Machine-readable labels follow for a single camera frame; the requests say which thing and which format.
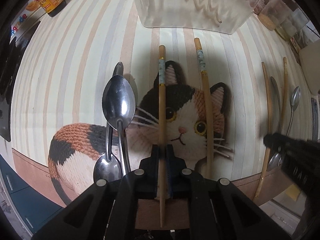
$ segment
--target striped tablecloth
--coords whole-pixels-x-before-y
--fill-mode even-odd
[[[103,89],[118,61],[132,85],[137,103],[153,86],[158,47],[166,59],[179,62],[187,84],[200,88],[193,39],[200,38],[209,83],[230,88],[227,114],[232,160],[218,156],[218,177],[234,180],[261,171],[267,133],[267,100],[261,62],[283,90],[283,57],[288,59],[289,96],[301,87],[300,105],[290,136],[312,137],[310,97],[301,67],[289,45],[252,15],[233,35],[181,28],[149,29],[141,25],[133,0],[70,0],[56,17],[45,15],[18,71],[11,111],[12,147],[47,165],[50,141],[63,125],[105,125]],[[283,132],[290,120],[289,99]],[[274,127],[278,117],[275,116]]]

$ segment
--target wooden chopstick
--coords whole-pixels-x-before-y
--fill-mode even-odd
[[[282,111],[281,111],[281,128],[283,128],[285,108],[288,100],[288,67],[287,67],[287,58],[283,58],[283,68],[284,68],[284,90],[282,97]]]
[[[204,92],[205,115],[207,123],[207,168],[205,177],[211,178],[211,167],[213,165],[213,118],[212,118],[212,102],[209,87],[208,73],[205,69],[204,56],[199,38],[194,39],[198,62],[201,71],[202,89]]]
[[[266,84],[266,92],[267,92],[267,107],[268,107],[268,133],[272,132],[272,100],[271,100],[271,94],[270,94],[270,85],[269,85],[269,79],[268,74],[266,70],[266,66],[264,65],[264,62],[262,62],[262,70],[264,75],[264,82]],[[257,197],[260,194],[260,191],[262,189],[263,180],[267,173],[267,167],[269,163],[269,155],[270,155],[270,148],[266,148],[265,154],[264,154],[264,160],[262,165],[262,171],[260,174],[259,183],[256,189],[256,193],[253,197],[253,202],[256,202]]]
[[[159,190],[160,190],[160,227],[164,226],[166,199],[166,171],[165,146],[166,118],[165,118],[165,46],[159,46]]]

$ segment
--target translucent plastic basket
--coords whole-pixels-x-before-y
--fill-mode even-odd
[[[145,27],[184,27],[232,34],[259,0],[134,0]]]

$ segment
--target cat ear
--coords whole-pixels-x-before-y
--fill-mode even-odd
[[[225,83],[217,83],[210,88],[211,99],[218,108],[220,113],[223,114],[226,108],[228,89]]]
[[[158,87],[159,84],[159,73],[153,82],[153,87]],[[183,70],[179,63],[169,60],[165,63],[165,85],[177,85],[177,84],[186,84],[186,79],[183,74]]]

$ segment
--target cat mouth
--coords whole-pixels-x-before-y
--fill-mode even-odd
[[[176,139],[173,139],[173,140],[170,140],[170,141],[176,141],[176,140],[179,140],[180,141],[180,143],[182,144],[182,145],[186,145],[185,143],[183,143],[183,141],[181,140],[181,135],[182,135],[182,133],[180,134],[180,136],[178,137],[178,138],[176,138]]]

